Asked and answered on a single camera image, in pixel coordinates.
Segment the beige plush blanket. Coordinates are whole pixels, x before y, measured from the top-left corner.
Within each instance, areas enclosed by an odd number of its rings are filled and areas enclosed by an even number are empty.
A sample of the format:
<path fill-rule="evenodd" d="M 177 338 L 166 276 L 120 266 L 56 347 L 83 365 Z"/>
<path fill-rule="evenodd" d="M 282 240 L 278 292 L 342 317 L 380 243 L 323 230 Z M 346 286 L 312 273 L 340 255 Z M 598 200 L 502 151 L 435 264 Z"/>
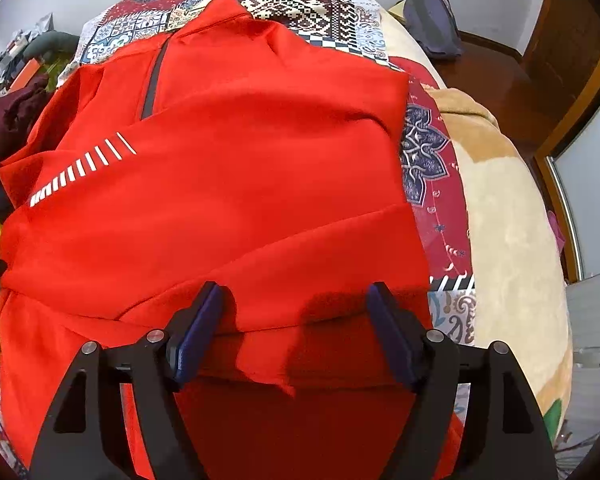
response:
<path fill-rule="evenodd" d="M 399 159 L 429 261 L 432 322 L 466 346 L 506 342 L 556 436 L 570 400 L 572 339 L 541 194 L 495 117 L 448 88 L 389 12 L 379 21 L 388 57 L 410 76 Z"/>

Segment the maroon folded garment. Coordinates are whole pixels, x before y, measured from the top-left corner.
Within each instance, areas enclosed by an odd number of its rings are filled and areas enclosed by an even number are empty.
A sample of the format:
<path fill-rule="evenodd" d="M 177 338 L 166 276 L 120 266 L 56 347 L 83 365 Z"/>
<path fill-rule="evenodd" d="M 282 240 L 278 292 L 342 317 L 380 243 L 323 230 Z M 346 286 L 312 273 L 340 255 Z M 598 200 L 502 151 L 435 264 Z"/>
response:
<path fill-rule="evenodd" d="M 35 76 L 24 88 L 0 98 L 0 163 L 26 144 L 27 137 L 50 99 L 48 77 Z M 0 181 L 0 222 L 14 210 Z"/>

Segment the orange box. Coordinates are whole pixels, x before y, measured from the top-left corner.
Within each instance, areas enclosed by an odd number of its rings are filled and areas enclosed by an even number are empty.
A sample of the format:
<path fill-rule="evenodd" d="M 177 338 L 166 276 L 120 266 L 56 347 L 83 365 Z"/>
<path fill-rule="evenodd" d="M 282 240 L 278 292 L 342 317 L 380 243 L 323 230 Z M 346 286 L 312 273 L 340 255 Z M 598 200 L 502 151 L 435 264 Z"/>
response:
<path fill-rule="evenodd" d="M 27 64 L 20 70 L 20 73 L 15 78 L 12 85 L 9 87 L 8 92 L 12 93 L 27 87 L 31 79 L 40 70 L 41 64 L 36 58 L 31 58 Z"/>

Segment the wooden wardrobe with sliding door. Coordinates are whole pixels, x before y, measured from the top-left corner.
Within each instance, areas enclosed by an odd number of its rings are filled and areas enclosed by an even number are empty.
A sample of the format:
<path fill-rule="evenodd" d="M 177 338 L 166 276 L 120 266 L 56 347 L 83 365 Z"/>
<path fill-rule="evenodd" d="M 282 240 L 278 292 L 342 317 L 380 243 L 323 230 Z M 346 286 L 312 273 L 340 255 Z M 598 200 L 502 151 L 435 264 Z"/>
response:
<path fill-rule="evenodd" d="M 600 108 L 600 0 L 543 0 L 522 67 L 539 81 L 558 116 L 534 151 L 532 168 L 565 234 L 562 268 L 574 283 L 583 278 L 583 263 L 556 162 Z"/>

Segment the cluttered pile with green box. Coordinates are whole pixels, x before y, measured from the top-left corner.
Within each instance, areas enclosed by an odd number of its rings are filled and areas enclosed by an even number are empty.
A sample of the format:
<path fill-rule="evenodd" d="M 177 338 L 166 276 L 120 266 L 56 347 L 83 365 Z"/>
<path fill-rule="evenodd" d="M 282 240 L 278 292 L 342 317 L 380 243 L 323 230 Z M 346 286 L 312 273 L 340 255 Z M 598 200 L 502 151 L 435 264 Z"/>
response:
<path fill-rule="evenodd" d="M 70 32 L 56 30 L 51 13 L 44 15 L 31 28 L 17 30 L 0 54 L 0 96 L 8 93 L 20 70 L 31 58 L 36 58 L 41 64 L 34 77 L 46 76 L 46 91 L 54 92 L 60 73 L 78 50 L 79 39 Z"/>

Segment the grey blue backpack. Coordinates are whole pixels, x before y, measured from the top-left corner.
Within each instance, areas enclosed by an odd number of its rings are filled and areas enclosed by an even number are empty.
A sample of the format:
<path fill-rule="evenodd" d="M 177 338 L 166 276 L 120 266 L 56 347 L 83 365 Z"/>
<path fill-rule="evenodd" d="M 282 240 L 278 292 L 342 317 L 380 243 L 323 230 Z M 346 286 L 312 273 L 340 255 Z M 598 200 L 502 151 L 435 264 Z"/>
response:
<path fill-rule="evenodd" d="M 428 58 L 455 60 L 464 53 L 449 0 L 404 0 L 403 17 Z"/>

